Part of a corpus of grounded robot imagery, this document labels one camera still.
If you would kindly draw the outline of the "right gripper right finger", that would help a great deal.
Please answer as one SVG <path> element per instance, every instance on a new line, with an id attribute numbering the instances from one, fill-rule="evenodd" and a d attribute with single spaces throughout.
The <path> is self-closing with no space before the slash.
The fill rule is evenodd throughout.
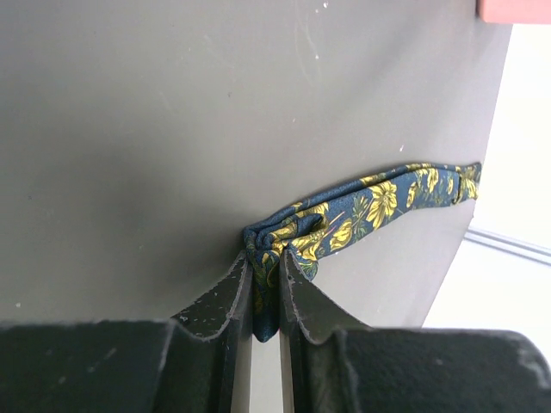
<path id="1" fill-rule="evenodd" d="M 547 412 L 550 368 L 509 330 L 363 324 L 280 260 L 286 412 Z"/>

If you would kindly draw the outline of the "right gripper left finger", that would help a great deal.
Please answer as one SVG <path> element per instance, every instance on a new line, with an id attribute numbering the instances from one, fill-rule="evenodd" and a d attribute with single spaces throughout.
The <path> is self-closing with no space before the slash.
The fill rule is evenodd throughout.
<path id="1" fill-rule="evenodd" d="M 2 324 L 4 412 L 246 412 L 252 269 L 167 319 Z"/>

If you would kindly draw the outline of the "blue yellow floral tie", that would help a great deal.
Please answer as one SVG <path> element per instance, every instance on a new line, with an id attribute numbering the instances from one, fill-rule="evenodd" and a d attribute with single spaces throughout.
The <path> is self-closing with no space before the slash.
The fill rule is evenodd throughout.
<path id="1" fill-rule="evenodd" d="M 451 207 L 478 197 L 482 166 L 411 163 L 346 182 L 286 206 L 245 227 L 253 269 L 253 334 L 267 342 L 280 328 L 279 267 L 284 253 L 308 280 L 319 260 L 419 209 Z"/>

